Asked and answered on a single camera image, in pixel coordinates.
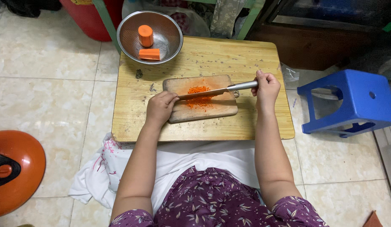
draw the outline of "blue plastic stool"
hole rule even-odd
[[[327,88],[343,99],[340,108],[320,119],[315,118],[311,90]],[[329,131],[347,138],[360,133],[391,126],[391,91],[382,75],[356,70],[343,70],[307,85],[298,87],[298,94],[306,96],[310,122],[302,125],[303,133]],[[353,124],[352,128],[333,128]]]

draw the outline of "orange pot lid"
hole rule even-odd
[[[44,169],[44,150],[34,137],[21,131],[0,131],[0,216],[33,195]]]

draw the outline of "purple floral shirt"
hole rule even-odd
[[[145,210],[118,215],[109,227],[322,227],[328,226],[303,198],[287,196],[271,210],[259,192],[218,168],[187,169],[172,185],[155,217]]]

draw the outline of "wooden table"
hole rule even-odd
[[[145,122],[148,100],[163,90],[169,78],[230,75],[232,83],[253,80],[256,70],[271,72],[281,83],[275,104],[282,139],[295,136],[277,48],[273,43],[185,36],[183,48],[171,61],[161,65],[145,65],[121,54],[118,71],[112,135],[116,141],[133,142]],[[143,73],[136,79],[137,70]],[[166,123],[160,141],[253,140],[257,111],[256,98],[250,90],[241,90],[236,115]]]

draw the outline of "knife handle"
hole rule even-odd
[[[259,82],[257,82],[257,80],[252,80],[252,81],[243,82],[243,83],[240,83],[240,84],[229,85],[227,87],[227,89],[229,91],[244,90],[244,89],[256,88],[258,86],[259,86]]]

